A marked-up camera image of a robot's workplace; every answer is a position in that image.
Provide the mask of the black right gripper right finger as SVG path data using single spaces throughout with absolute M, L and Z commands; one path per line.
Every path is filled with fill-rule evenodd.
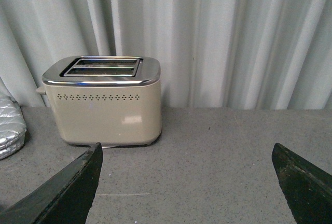
M 331 223 L 331 175 L 280 143 L 272 162 L 297 223 Z

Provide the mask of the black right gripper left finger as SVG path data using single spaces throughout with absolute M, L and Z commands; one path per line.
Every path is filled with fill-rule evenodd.
M 85 223 L 99 185 L 100 143 L 1 212 L 1 223 Z

